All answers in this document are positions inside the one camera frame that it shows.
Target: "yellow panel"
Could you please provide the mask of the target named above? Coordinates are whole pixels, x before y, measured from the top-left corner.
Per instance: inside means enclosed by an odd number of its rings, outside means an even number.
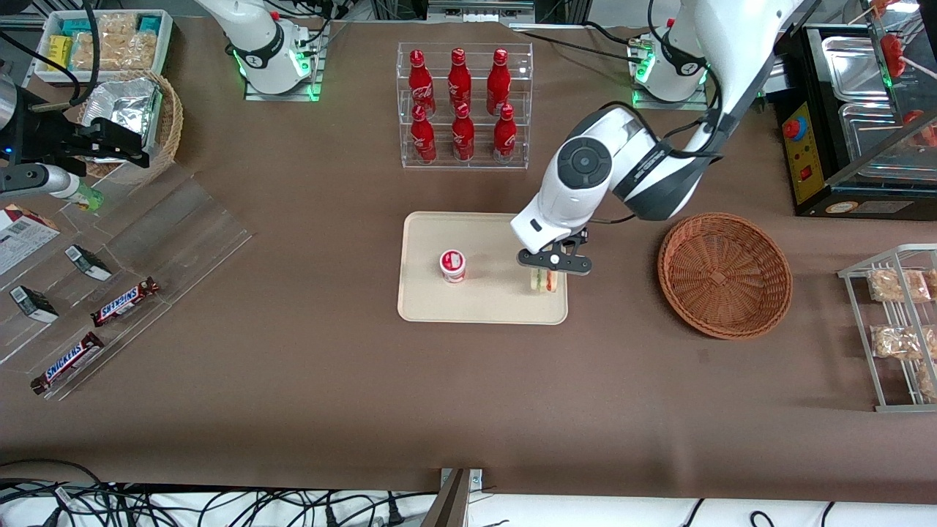
[[[794,195],[797,204],[806,202],[813,194],[824,187],[823,169],[820,168],[820,158],[817,156],[817,142],[813,137],[813,123],[807,111],[807,103],[788,118],[788,121],[803,117],[807,120],[807,133],[800,141],[784,138],[784,149],[787,152],[787,167],[791,171],[794,181]]]

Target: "red bottle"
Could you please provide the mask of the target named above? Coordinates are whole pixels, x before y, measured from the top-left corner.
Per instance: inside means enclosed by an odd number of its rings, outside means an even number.
[[[455,109],[453,122],[453,156],[460,161],[468,161],[475,155],[475,124],[469,117],[466,103]]]
[[[436,159],[436,136],[433,134],[433,125],[426,120],[426,110],[419,104],[413,106],[413,124],[410,126],[410,135],[413,136],[413,146],[420,156],[418,161],[428,165]]]
[[[501,118],[495,123],[495,162],[506,165],[514,153],[517,125],[514,123],[514,106],[510,102],[501,106]]]
[[[511,72],[508,71],[508,52],[495,50],[495,64],[488,73],[488,113],[498,115],[501,105],[508,101],[511,93]]]
[[[436,112],[436,99],[433,98],[433,76],[426,69],[423,52],[413,50],[410,52],[410,92],[413,94],[413,104],[418,104],[426,110],[426,117],[432,117]]]
[[[465,103],[471,110],[471,73],[466,67],[466,52],[462,48],[453,50],[453,67],[449,70],[449,100],[453,108]]]

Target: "emergency stop button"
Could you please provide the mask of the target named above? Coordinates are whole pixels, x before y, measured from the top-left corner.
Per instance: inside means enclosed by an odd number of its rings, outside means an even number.
[[[784,137],[791,141],[800,141],[807,135],[807,119],[798,117],[784,123]]]

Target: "brown wicker basket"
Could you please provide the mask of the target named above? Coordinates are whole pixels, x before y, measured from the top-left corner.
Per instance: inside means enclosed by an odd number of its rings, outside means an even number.
[[[791,307],[794,279],[781,250],[731,214],[680,221],[663,240],[657,272],[677,314],[719,339],[760,337]]]
[[[172,165],[176,150],[179,148],[179,141],[182,138],[182,101],[172,89],[169,81],[161,75],[156,75],[149,70],[123,71],[117,75],[116,81],[132,81],[145,77],[154,83],[159,84],[159,89],[163,94],[163,102],[159,107],[159,120],[156,123],[156,144],[159,145],[157,153],[150,158],[150,168],[126,171],[120,178],[112,178],[116,183],[127,185],[139,185],[146,183],[157,177]],[[85,102],[79,109],[78,120],[84,117],[84,111],[87,108]],[[88,167],[88,175],[102,178],[114,169],[121,166],[119,163],[84,163]]]

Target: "red button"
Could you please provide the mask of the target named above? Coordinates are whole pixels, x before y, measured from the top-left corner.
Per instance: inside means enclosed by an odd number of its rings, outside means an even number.
[[[798,123],[796,119],[784,123],[784,137],[787,139],[794,139],[799,133],[800,123]]]

